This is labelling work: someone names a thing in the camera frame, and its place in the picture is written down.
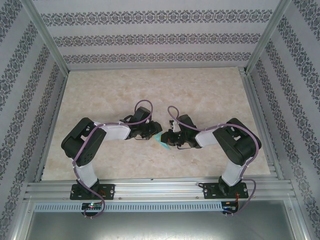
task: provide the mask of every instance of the cable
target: cable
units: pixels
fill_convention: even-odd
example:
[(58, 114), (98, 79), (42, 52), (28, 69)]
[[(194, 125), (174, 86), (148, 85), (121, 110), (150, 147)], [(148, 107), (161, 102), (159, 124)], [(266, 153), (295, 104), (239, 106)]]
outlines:
[[(174, 116), (174, 115), (170, 112), (170, 109), (171, 109), (171, 108), (173, 108), (173, 109), (176, 110), (176, 112), (177, 112), (177, 115), (176, 115), (176, 116)], [(257, 188), (257, 183), (256, 183), (255, 180), (253, 180), (252, 178), (243, 178), (243, 175), (244, 175), (244, 173), (245, 173), (248, 165), (249, 165), (250, 163), (252, 163), (253, 160), (255, 160), (255, 158), (257, 157), (258, 152), (259, 152), (259, 144), (258, 144), (258, 141), (257, 141), (257, 139), (255, 138), (255, 136), (254, 136), (249, 130), (247, 130), (246, 128), (244, 128), (244, 127), (242, 127), (242, 126), (239, 126), (239, 125), (236, 125), (236, 124), (231, 124), (231, 123), (220, 123), (220, 124), (218, 124), (218, 125), (211, 126), (211, 127), (208, 127), (208, 128), (203, 128), (203, 129), (201, 129), (201, 128), (196, 128), (196, 127), (192, 127), (192, 126), (189, 126), (189, 125), (187, 125), (187, 124), (185, 124), (185, 123), (183, 123), (183, 122), (181, 122), (181, 121), (179, 121), (179, 120), (177, 119), (177, 118), (179, 117), (179, 110), (178, 110), (178, 108), (176, 108), (175, 106), (172, 106), (172, 105), (171, 105), (171, 106), (168, 106), (168, 109), (167, 109), (167, 110), (168, 110), (168, 113), (169, 113), (169, 115), (172, 117), (173, 120), (175, 120), (177, 123), (181, 124), (182, 126), (185, 126), (186, 128), (189, 128), (189, 129), (192, 129), (192, 130), (195, 130), (195, 131), (204, 132), (204, 131), (209, 131), (209, 130), (216, 129), (216, 128), (220, 128), (220, 127), (234, 127), (234, 128), (237, 128), (237, 129), (240, 129), (240, 130), (246, 132), (246, 133), (252, 138), (252, 140), (253, 140), (253, 142), (254, 142), (254, 144), (255, 144), (255, 153), (254, 153), (254, 155), (253, 155), (252, 158), (249, 158), (249, 159), (244, 163), (244, 167), (243, 167), (243, 169), (242, 169), (239, 177), (240, 177), (242, 180), (244, 180), (244, 181), (252, 181), (253, 184), (254, 184), (254, 187), (253, 187), (253, 190), (252, 190), (251, 195), (249, 196), (248, 200), (245, 202), (245, 204), (243, 205), (243, 207), (240, 208), (240, 209), (239, 209), (236, 213), (234, 213), (234, 214), (238, 214), (239, 212), (241, 212), (241, 211), (248, 205), (248, 203), (250, 202), (251, 198), (254, 196), (254, 193), (255, 193), (256, 188)]]
[(100, 194), (98, 194), (97, 192), (95, 192), (95, 191), (93, 191), (92, 189), (90, 189), (90, 187), (86, 186), (85, 183), (80, 179), (80, 176), (79, 176), (79, 174), (78, 174), (78, 172), (77, 172), (77, 168), (76, 168), (76, 165), (77, 165), (76, 162), (77, 162), (77, 160), (79, 159), (79, 157), (80, 157), (81, 153), (83, 152), (83, 150), (85, 149), (86, 145), (88, 144), (89, 139), (91, 138), (91, 136), (94, 134), (94, 132), (95, 132), (98, 128), (103, 127), (103, 126), (110, 126), (110, 125), (132, 126), (132, 125), (138, 125), (138, 124), (141, 124), (141, 123), (144, 123), (145, 121), (147, 121), (147, 120), (151, 117), (151, 115), (152, 115), (152, 113), (153, 113), (153, 111), (154, 111), (154, 106), (153, 106), (153, 104), (151, 103), (151, 101), (149, 101), (149, 100), (147, 100), (147, 99), (143, 99), (143, 100), (140, 100), (140, 101), (138, 101), (138, 102), (136, 103), (136, 105), (135, 105), (135, 107), (134, 107), (134, 112), (136, 112), (137, 106), (138, 106), (140, 103), (142, 103), (142, 102), (148, 102), (148, 103), (150, 104), (150, 106), (151, 106), (150, 114), (149, 114), (145, 119), (143, 119), (143, 120), (141, 120), (141, 121), (138, 121), (138, 122), (132, 122), (132, 123), (107, 122), (107, 123), (102, 123), (102, 124), (99, 124), (99, 125), (95, 126), (95, 127), (92, 129), (92, 131), (90, 132), (90, 134), (87, 136), (87, 138), (85, 139), (85, 141), (84, 141), (84, 143), (82, 144), (80, 150), (78, 151), (78, 153), (76, 154), (75, 158), (74, 158), (73, 161), (72, 161), (73, 172), (74, 172), (74, 174), (75, 174), (78, 182), (79, 182), (85, 189), (87, 189), (89, 192), (93, 193), (93, 194), (96, 195), (98, 198), (100, 198), (100, 199), (101, 199), (101, 203), (102, 203), (102, 205), (103, 205), (101, 211), (98, 212), (98, 213), (97, 213), (96, 215), (94, 215), (94, 216), (87, 216), (87, 215), (86, 215), (87, 209), (85, 209), (84, 212), (83, 212), (83, 215), (84, 215), (85, 218), (93, 219), (93, 218), (96, 218), (96, 217), (100, 216), (100, 215), (104, 212), (104, 210), (105, 210), (105, 208), (106, 208), (106, 202), (105, 202), (104, 198), (103, 198)]

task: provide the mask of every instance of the enclosure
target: enclosure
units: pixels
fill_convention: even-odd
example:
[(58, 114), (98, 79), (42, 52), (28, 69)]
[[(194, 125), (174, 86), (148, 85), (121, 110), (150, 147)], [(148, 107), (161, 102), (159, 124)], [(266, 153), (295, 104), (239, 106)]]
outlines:
[[(320, 239), (319, 4), (1, 0), (0, 239)], [(113, 200), (84, 219), (91, 201), (70, 199), (61, 142), (81, 118), (119, 121), (141, 99), (163, 132), (174, 105), (199, 128), (236, 117), (259, 137), (246, 209), (224, 216), (234, 199), (198, 186), (224, 172), (219, 145), (152, 137), (101, 145), (92, 165)]]

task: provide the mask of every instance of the marble tabletop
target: marble tabletop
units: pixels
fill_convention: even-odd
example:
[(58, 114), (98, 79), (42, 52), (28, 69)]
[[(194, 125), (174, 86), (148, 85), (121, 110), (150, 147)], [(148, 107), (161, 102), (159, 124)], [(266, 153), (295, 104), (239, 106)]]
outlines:
[[(238, 118), (258, 136), (237, 67), (72, 71), (42, 179), (76, 179), (61, 142), (79, 120), (88, 117), (100, 123), (116, 122), (133, 114), (141, 99), (153, 103), (152, 120), (159, 122), (164, 132), (171, 120), (167, 107), (174, 105), (198, 128)], [(148, 103), (142, 106), (150, 109)], [(166, 149), (151, 138), (105, 141), (92, 163), (99, 179), (136, 179), (220, 176), (227, 161), (218, 144), (201, 149)], [(270, 174), (263, 150), (245, 174)]]

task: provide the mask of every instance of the patterned wallpaper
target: patterned wallpaper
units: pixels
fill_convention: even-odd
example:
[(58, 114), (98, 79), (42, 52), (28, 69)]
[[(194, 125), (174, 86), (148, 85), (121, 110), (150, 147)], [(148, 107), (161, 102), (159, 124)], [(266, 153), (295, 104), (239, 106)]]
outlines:
[(71, 70), (245, 67), (279, 0), (35, 0)]
[(64, 76), (18, 0), (0, 0), (0, 240), (33, 182)]
[(251, 73), (311, 239), (320, 239), (319, 16), (316, 0), (293, 0)]

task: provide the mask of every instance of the small blue object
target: small blue object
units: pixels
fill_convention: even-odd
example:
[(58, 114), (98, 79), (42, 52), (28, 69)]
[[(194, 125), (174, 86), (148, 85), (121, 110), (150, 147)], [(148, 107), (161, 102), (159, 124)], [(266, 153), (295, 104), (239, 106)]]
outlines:
[(169, 147), (166, 143), (161, 142), (161, 135), (162, 135), (162, 132), (159, 132), (159, 133), (157, 133), (156, 135), (154, 135), (153, 137), (154, 137), (155, 140), (157, 140), (162, 146), (164, 146), (166, 149), (169, 149), (169, 150), (170, 150), (170, 147)]

